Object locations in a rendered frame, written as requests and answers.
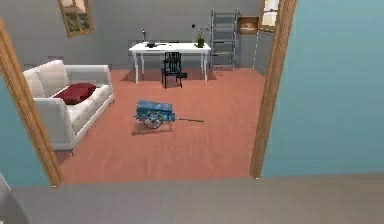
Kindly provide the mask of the white sofa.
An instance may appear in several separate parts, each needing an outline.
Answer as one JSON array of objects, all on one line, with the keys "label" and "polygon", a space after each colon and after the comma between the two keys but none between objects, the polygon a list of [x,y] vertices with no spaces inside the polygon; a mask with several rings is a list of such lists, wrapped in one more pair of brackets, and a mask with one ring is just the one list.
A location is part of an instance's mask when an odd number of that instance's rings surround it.
[{"label": "white sofa", "polygon": [[[76,147],[106,108],[114,101],[107,65],[65,65],[53,60],[23,72],[42,123],[55,151]],[[90,87],[85,99],[65,102],[71,86]]]}]

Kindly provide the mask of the blue toy cart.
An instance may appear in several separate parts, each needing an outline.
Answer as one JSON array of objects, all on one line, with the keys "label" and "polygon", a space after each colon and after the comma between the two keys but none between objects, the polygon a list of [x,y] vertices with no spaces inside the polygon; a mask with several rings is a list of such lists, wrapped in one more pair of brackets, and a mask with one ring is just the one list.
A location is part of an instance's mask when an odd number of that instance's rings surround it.
[{"label": "blue toy cart", "polygon": [[173,123],[180,120],[174,113],[172,104],[144,100],[137,102],[134,118],[149,129],[158,129],[164,122]]}]

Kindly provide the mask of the black desk lamp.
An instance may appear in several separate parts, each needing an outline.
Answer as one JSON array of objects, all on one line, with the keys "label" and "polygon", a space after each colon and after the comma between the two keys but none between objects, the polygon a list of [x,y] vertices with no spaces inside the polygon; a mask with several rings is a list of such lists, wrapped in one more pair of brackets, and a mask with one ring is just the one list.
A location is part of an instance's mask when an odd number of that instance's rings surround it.
[{"label": "black desk lamp", "polygon": [[154,47],[157,47],[160,45],[166,45],[165,43],[155,43],[155,42],[147,41],[146,40],[147,33],[145,32],[145,29],[142,29],[142,34],[143,34],[143,42],[142,43],[145,44],[145,47],[154,48]]}]

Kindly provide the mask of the brown framed picture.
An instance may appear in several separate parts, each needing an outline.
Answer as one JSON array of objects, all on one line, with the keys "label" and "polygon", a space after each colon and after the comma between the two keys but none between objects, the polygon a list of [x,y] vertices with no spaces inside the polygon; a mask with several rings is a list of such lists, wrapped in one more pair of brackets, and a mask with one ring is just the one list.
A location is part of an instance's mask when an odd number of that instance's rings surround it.
[{"label": "brown framed picture", "polygon": [[259,18],[257,16],[240,16],[238,18],[239,35],[256,35],[259,27]]}]

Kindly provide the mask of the wooden door frame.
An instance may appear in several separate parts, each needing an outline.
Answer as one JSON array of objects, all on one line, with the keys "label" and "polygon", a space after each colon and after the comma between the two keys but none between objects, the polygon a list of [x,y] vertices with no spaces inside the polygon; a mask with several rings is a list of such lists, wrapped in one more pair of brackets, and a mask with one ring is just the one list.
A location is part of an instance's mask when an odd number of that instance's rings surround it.
[{"label": "wooden door frame", "polygon": [[[267,151],[280,79],[297,0],[280,0],[272,53],[264,83],[249,175],[258,179]],[[63,182],[53,146],[43,129],[11,38],[0,18],[0,173],[11,187],[52,186]]]}]

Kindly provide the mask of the white table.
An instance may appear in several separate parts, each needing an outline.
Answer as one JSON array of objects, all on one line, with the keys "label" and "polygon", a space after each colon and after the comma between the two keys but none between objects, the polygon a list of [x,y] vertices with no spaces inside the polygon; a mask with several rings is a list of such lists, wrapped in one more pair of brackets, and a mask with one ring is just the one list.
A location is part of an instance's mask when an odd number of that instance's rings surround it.
[{"label": "white table", "polygon": [[196,43],[181,42],[181,43],[156,43],[155,47],[148,47],[148,42],[137,43],[132,46],[129,51],[134,58],[135,68],[135,83],[139,81],[139,73],[144,73],[145,54],[162,54],[166,52],[179,52],[184,54],[199,54],[201,56],[201,71],[204,74],[205,81],[208,81],[207,67],[208,56],[211,51],[211,47],[205,43],[202,48],[199,48]]}]

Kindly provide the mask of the grey metal shelf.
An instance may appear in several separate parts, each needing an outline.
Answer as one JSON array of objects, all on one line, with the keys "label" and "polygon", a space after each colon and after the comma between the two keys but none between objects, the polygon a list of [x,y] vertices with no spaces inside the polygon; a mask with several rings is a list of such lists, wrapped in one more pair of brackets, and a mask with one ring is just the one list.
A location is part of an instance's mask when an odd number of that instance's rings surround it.
[{"label": "grey metal shelf", "polygon": [[232,11],[211,9],[211,69],[234,69],[236,67],[238,14],[237,8]]}]

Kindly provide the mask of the red cushion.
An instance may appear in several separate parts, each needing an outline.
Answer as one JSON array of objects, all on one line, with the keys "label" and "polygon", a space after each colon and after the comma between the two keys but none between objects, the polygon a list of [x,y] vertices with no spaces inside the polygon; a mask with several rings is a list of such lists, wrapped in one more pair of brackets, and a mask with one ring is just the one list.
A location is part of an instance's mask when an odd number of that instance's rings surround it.
[{"label": "red cushion", "polygon": [[66,105],[77,105],[88,99],[96,90],[96,86],[91,83],[71,84],[68,88],[55,95],[60,98]]}]

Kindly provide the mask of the green vase with plant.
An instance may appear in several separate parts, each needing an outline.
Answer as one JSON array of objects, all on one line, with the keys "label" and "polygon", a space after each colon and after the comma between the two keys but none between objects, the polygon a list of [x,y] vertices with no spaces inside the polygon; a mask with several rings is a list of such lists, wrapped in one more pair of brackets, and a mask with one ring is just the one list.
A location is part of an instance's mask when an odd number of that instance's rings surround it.
[{"label": "green vase with plant", "polygon": [[205,39],[204,39],[204,32],[205,31],[210,31],[209,28],[207,27],[198,27],[195,24],[191,25],[192,29],[195,29],[197,31],[197,47],[198,48],[203,48],[205,44]]}]

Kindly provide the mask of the black chair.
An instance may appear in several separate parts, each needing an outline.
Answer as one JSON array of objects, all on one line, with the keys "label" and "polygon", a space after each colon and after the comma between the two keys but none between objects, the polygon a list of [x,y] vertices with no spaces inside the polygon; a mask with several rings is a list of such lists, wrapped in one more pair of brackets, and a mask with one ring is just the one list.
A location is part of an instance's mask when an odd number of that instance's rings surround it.
[{"label": "black chair", "polygon": [[164,88],[167,88],[167,77],[173,76],[179,83],[182,78],[181,68],[181,53],[180,52],[166,52],[163,60],[162,72],[162,83]]}]

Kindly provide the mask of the wooden framed window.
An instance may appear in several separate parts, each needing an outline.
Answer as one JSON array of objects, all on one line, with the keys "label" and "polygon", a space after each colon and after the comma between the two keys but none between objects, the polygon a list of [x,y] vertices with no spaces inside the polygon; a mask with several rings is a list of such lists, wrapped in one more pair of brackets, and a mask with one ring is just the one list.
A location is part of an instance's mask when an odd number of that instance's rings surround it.
[{"label": "wooden framed window", "polygon": [[89,0],[57,0],[68,38],[92,33],[95,28]]},{"label": "wooden framed window", "polygon": [[273,32],[279,12],[280,0],[262,0],[259,27],[261,31]]}]

